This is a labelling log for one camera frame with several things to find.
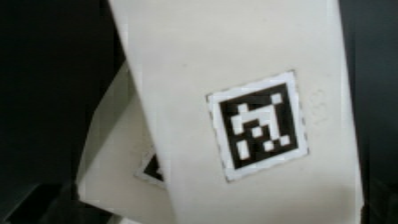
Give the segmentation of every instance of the black background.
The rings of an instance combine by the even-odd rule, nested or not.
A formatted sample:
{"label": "black background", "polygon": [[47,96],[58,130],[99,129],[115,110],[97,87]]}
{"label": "black background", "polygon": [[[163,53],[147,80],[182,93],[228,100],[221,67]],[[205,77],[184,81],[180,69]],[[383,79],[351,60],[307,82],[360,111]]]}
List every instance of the black background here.
{"label": "black background", "polygon": [[[398,182],[395,9],[340,0],[363,186]],[[0,0],[0,220],[31,183],[74,179],[120,61],[104,1]]]}

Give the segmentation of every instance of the white panel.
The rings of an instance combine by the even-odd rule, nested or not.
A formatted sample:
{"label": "white panel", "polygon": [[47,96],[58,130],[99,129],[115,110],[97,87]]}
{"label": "white panel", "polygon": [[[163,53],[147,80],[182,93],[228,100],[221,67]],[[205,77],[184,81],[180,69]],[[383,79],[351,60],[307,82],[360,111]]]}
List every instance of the white panel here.
{"label": "white panel", "polygon": [[134,177],[148,150],[150,138],[124,64],[90,121],[77,172],[79,200],[143,224],[172,224],[166,191]]}
{"label": "white panel", "polygon": [[[109,3],[159,163],[170,170],[177,223],[356,224],[362,195],[337,0]],[[223,166],[232,164],[221,164],[205,96],[289,70],[308,155],[228,182]]]}

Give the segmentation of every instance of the black square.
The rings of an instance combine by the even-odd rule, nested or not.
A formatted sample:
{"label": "black square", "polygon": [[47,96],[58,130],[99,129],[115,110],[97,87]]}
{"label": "black square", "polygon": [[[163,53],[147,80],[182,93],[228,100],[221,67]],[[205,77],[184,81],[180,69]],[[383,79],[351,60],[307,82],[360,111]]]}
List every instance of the black square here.
{"label": "black square", "polygon": [[219,114],[232,166],[239,169],[298,146],[285,84],[221,101]]}

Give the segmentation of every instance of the black and white square marker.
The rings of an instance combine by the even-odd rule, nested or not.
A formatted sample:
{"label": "black and white square marker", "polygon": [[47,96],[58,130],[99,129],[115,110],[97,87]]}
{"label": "black and white square marker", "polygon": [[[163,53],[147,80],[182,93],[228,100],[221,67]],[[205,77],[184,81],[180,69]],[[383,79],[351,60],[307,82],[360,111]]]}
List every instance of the black and white square marker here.
{"label": "black and white square marker", "polygon": [[227,180],[307,154],[292,71],[207,96]]}
{"label": "black and white square marker", "polygon": [[150,184],[164,187],[163,172],[157,164],[157,158],[154,152],[150,152],[141,160],[141,165],[134,176],[145,180]]}

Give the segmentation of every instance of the white board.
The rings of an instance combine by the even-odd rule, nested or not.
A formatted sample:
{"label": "white board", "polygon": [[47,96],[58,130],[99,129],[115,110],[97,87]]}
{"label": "white board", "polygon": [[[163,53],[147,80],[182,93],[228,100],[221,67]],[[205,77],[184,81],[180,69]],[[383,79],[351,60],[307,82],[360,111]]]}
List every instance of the white board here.
{"label": "white board", "polygon": [[90,121],[77,171],[79,200],[150,224],[173,224],[166,190],[134,176],[150,151],[140,102],[122,65]]}
{"label": "white board", "polygon": [[[356,224],[337,0],[111,0],[109,5],[177,223]],[[221,162],[219,138],[230,136],[216,135],[207,96],[269,83],[291,70],[299,99],[291,119],[303,118],[296,135],[305,130],[308,153],[227,178],[239,163]]]}

